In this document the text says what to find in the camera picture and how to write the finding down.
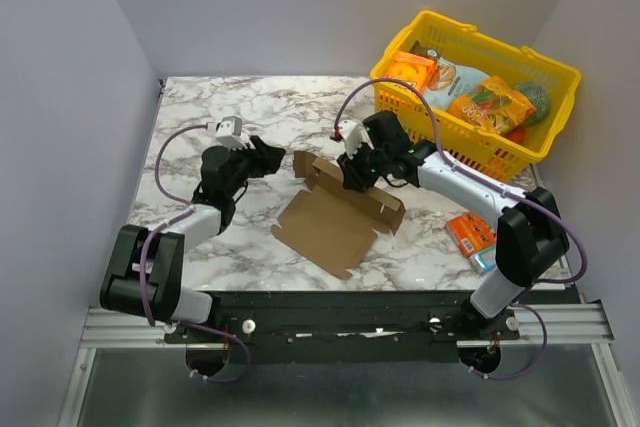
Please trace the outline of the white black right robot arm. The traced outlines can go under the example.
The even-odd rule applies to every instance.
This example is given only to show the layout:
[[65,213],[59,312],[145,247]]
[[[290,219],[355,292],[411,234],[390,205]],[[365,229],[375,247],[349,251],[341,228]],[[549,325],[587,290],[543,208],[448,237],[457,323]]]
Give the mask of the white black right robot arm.
[[395,113],[377,112],[362,123],[344,120],[334,131],[345,151],[338,158],[347,190],[364,193],[393,176],[447,197],[478,215],[496,234],[496,265],[466,301],[460,326],[480,339],[496,317],[542,278],[568,250],[553,195],[526,192],[468,169],[429,140],[414,143]]

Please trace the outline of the blue white small box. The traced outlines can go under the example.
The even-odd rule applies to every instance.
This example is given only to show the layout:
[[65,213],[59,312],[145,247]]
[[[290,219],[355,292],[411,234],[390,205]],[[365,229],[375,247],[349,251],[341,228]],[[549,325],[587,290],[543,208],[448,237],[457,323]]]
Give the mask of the blue white small box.
[[485,273],[491,271],[497,265],[496,245],[491,245],[477,251],[470,257],[470,262],[479,275],[484,275]]

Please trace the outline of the orange round item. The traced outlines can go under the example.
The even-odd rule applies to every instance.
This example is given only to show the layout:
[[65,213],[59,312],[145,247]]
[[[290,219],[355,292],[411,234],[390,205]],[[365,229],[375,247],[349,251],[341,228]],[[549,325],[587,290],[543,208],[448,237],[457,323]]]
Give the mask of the orange round item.
[[504,135],[504,138],[518,145],[522,145],[527,137],[527,129],[518,126]]

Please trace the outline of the light blue snack bag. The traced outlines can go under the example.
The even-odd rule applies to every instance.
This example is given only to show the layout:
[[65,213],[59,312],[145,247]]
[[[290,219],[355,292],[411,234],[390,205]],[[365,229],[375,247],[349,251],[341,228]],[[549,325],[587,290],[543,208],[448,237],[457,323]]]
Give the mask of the light blue snack bag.
[[422,90],[422,95],[433,109],[446,111],[452,101],[474,91],[489,78],[479,69],[446,60],[434,49],[426,51],[426,58],[436,61],[435,72]]

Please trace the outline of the orange snack box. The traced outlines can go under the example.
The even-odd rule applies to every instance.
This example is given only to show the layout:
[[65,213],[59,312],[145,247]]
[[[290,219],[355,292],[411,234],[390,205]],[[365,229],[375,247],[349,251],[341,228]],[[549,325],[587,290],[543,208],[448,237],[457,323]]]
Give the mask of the orange snack box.
[[397,51],[386,76],[401,80],[423,92],[436,73],[438,60],[405,51]]

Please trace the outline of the aluminium rail frame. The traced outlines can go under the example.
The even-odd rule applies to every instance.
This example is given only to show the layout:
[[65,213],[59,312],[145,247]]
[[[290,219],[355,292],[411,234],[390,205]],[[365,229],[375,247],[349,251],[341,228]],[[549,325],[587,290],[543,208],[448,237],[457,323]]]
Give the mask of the aluminium rail frame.
[[192,379],[189,354],[219,344],[168,343],[162,327],[104,310],[85,319],[62,407],[63,426],[634,426],[638,419],[597,303],[518,312],[502,371],[543,362],[511,382],[458,364],[281,364],[229,385]]

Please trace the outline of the orange small box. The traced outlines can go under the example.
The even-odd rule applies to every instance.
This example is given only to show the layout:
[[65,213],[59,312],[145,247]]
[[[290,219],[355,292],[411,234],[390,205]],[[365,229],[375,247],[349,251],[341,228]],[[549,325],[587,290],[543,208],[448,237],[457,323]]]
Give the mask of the orange small box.
[[473,212],[465,212],[449,220],[446,230],[465,258],[496,243],[494,230]]

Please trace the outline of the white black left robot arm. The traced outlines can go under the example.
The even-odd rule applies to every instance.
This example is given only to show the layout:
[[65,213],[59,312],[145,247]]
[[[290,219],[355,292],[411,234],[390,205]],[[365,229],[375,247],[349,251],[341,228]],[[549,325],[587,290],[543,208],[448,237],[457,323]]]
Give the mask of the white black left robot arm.
[[249,145],[222,145],[201,155],[200,181],[187,206],[155,227],[120,229],[101,285],[102,308],[155,322],[187,322],[201,342],[214,340],[222,327],[213,298],[182,285],[188,251],[223,233],[236,212],[236,193],[248,181],[276,173],[286,150],[249,137]]

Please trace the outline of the green steel scouring pad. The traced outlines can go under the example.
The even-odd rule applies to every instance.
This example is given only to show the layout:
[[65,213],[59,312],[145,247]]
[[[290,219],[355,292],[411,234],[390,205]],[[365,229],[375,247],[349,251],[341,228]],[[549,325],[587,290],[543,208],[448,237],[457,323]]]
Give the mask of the green steel scouring pad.
[[534,107],[532,113],[522,122],[523,127],[533,127],[544,121],[551,111],[551,98],[547,90],[538,82],[522,81],[513,89],[523,94]]

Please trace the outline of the orange candy bag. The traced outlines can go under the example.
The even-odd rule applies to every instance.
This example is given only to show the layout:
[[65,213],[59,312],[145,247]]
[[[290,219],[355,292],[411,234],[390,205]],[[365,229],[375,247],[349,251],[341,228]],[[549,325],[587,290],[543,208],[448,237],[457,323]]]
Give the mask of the orange candy bag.
[[503,135],[520,126],[534,107],[498,76],[451,102],[446,112],[484,132]]

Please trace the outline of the brown cardboard box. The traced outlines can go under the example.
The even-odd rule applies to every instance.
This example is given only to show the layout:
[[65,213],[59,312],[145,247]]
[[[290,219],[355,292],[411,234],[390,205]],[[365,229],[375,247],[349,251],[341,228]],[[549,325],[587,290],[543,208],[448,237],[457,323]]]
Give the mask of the brown cardboard box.
[[330,275],[349,279],[379,233],[397,232],[403,202],[377,187],[344,189],[340,168],[311,152],[294,153],[293,171],[306,188],[278,216],[272,235]]

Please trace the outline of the yellow plastic basket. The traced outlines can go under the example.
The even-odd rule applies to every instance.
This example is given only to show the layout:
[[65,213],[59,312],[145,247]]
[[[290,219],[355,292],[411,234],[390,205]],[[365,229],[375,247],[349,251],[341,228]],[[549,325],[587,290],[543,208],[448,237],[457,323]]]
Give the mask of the yellow plastic basket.
[[580,72],[433,11],[422,11],[370,72],[375,107],[414,142],[440,139],[500,181],[545,159],[572,112]]

